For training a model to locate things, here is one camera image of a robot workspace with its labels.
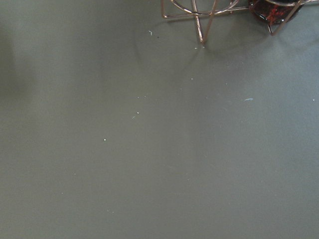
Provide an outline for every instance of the red glass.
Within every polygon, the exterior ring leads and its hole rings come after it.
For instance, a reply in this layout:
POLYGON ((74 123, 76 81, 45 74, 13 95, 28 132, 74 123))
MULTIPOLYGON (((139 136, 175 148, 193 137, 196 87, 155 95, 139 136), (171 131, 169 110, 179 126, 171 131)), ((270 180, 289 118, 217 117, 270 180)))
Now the red glass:
MULTIPOLYGON (((248 0, 249 1, 249 9, 252 13, 254 13, 259 19, 265 21, 269 25, 280 24, 282 23, 291 10, 294 8, 293 6, 279 6, 266 0, 248 0)), ((295 0, 282 0, 283 3, 292 3, 297 2, 295 0)), ((292 19, 302 5, 297 9, 297 11, 290 18, 292 19)))

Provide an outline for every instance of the wire rack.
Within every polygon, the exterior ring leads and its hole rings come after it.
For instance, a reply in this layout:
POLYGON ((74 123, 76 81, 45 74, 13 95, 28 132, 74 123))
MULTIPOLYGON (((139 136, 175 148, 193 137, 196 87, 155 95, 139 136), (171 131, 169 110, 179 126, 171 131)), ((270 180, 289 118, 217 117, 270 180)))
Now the wire rack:
MULTIPOLYGON (((224 15, 224 14, 233 14, 238 11, 249 10, 249 6, 238 6, 239 5, 238 3, 240 0, 230 0, 230 3, 222 9, 217 8, 220 0, 210 0, 212 1, 211 9, 207 11, 198 11, 196 0, 191 0, 191 1, 192 1, 192 9, 185 7, 184 5, 180 3, 180 1, 177 1, 177 0, 160 0, 161 14, 162 14, 162 17, 166 19, 193 17, 196 21, 198 38, 200 43, 202 44, 204 44, 207 41, 208 33, 211 29, 213 19, 216 16, 224 15), (169 2, 172 3, 178 9, 180 9, 182 12, 180 14, 167 14, 165 9, 165 4, 169 2), (209 18, 205 29, 203 29, 201 26, 201 23, 200 23, 201 17, 209 18)), ((284 27, 284 25, 294 16, 294 13, 298 11, 300 6, 319 2, 319 0, 298 0, 297 2, 294 2, 294 3, 282 3, 277 0, 266 0, 266 1, 275 5, 289 6, 292 8, 289 14, 285 17, 285 19, 275 29, 273 28, 271 24, 268 24, 268 31, 272 36, 276 35, 284 27)))

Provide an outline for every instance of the metal candle holder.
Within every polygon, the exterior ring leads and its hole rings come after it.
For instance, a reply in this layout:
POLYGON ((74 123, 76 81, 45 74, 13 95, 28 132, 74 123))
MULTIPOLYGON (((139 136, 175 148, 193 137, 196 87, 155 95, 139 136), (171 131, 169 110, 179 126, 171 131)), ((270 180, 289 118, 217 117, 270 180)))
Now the metal candle holder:
MULTIPOLYGON (((230 4, 223 8, 223 9, 217 9, 217 5, 219 3, 219 0, 211 0, 212 1, 212 7, 208 11, 198 11, 197 10, 197 4, 196 0, 192 0, 192 7, 193 9, 190 10, 186 7, 184 7, 182 4, 180 4, 177 0, 160 0, 160 5, 161 5, 161 14, 163 18, 166 19, 171 19, 171 18, 181 18, 181 17, 194 17, 196 21, 196 26, 197 26, 197 33, 199 37, 200 43, 204 44, 207 40, 209 30, 211 28, 212 22, 214 17, 222 15, 222 14, 232 14, 237 11, 244 11, 248 10, 248 6, 236 6, 239 2, 239 0, 231 0, 230 4), (175 7, 179 8, 180 10, 183 11, 181 14, 166 14, 165 11, 165 1, 170 1, 175 7), (208 24, 206 26, 206 29, 203 30, 200 24, 200 17, 208 17, 208 24)), ((278 27, 273 30, 272 26, 268 24, 268 31, 269 33, 274 36, 276 35, 282 28, 283 26, 291 19, 291 17, 294 15, 294 13, 298 10, 298 8, 301 5, 310 3, 310 2, 319 2, 319 0, 298 0, 298 2, 294 3, 282 3, 277 0, 266 0, 267 2, 279 5, 279 6, 290 6, 292 8, 291 12, 287 15, 287 17, 284 19, 282 23, 278 25, 278 27)))

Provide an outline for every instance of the gray surface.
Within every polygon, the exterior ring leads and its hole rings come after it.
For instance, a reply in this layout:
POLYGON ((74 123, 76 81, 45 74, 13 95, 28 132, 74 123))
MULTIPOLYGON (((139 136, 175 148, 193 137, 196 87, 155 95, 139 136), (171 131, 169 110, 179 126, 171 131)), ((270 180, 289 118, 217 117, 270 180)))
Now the gray surface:
POLYGON ((0 2, 1 239, 318 238, 318 9, 159 6, 0 2))

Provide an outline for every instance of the copper wire stand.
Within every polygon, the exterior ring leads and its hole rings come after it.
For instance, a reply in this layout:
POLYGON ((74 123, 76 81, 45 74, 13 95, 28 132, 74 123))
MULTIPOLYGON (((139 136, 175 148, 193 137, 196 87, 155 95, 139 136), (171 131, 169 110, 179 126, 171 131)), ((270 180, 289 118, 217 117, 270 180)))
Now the copper wire stand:
MULTIPOLYGON (((276 35, 283 27, 284 25, 291 19, 291 17, 294 15, 294 13, 298 10, 298 8, 301 5, 304 5, 309 2, 318 2, 319 0, 299 0, 295 3, 282 3, 278 2, 276 0, 266 0, 270 3, 280 5, 280 6, 293 6, 293 9, 291 12, 287 15, 287 17, 284 19, 282 23, 280 23, 275 30, 272 29, 272 26, 268 24, 268 31, 269 33, 274 36, 276 35)), ((196 0, 192 0, 192 10, 184 7, 181 5, 177 0, 160 0, 161 5, 161 14, 162 17, 165 19, 171 19, 171 18, 180 18, 180 17, 194 17, 196 21, 197 26, 197 34, 198 38, 201 44, 204 44, 207 41, 208 33, 211 29, 211 25, 213 22, 213 19, 215 16, 222 15, 222 14, 232 14, 237 11, 244 11, 248 10, 248 6, 236 6, 238 4, 239 0, 231 0, 229 5, 223 9, 217 9, 217 5, 219 3, 219 0, 212 0, 212 7, 208 11, 198 11, 196 0), (165 1, 170 1, 175 7, 182 10, 183 13, 180 14, 166 14, 165 11, 165 1), (206 25, 205 30, 203 30, 201 23, 200 23, 200 17, 208 17, 208 24, 206 25)))

